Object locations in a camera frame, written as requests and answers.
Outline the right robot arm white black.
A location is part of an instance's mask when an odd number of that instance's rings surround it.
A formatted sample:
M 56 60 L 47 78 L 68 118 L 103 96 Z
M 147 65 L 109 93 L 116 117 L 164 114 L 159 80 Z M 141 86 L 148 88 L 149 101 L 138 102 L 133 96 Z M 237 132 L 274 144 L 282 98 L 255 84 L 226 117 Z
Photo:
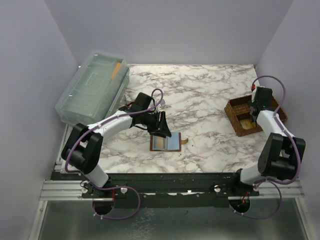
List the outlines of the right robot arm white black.
M 260 126 L 267 137 L 256 165 L 239 171 L 239 178 L 230 183 L 230 191 L 241 196 L 248 185 L 274 182 L 289 185 L 300 173 L 306 142 L 295 137 L 282 123 L 279 107 L 271 108 L 273 91 L 253 85 L 251 88 L 250 121 Z

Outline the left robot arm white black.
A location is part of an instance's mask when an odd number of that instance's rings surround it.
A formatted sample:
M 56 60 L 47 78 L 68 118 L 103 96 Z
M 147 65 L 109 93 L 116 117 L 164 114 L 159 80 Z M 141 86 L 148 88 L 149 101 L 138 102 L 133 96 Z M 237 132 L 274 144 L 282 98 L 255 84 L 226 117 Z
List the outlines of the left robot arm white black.
M 83 175 L 94 185 L 93 191 L 99 197 L 107 197 L 111 191 L 109 176 L 99 166 L 104 140 L 136 125 L 144 125 L 151 136 L 171 137 L 166 113 L 157 109 L 160 103 L 152 95 L 140 92 L 133 102 L 110 117 L 89 125 L 76 124 L 61 152 L 64 170 Z

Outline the gold VIP credit card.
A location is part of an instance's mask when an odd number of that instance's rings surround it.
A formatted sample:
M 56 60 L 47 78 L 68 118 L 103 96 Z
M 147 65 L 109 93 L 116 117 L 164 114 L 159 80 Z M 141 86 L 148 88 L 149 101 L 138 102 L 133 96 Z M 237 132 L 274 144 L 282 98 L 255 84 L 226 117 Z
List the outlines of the gold VIP credit card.
M 163 151 L 166 149 L 167 139 L 159 136 L 154 136 L 152 140 L 153 150 Z

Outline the brown leather card holder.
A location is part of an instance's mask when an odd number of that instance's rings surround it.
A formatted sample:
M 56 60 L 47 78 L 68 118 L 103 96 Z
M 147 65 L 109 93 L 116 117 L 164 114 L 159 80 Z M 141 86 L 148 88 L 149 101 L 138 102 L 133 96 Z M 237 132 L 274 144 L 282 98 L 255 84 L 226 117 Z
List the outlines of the brown leather card holder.
M 182 139 L 182 134 L 180 132 L 173 132 L 171 137 L 160 137 L 151 136 L 150 137 L 150 147 L 151 152 L 180 152 L 182 150 L 182 145 L 189 142 L 189 139 Z

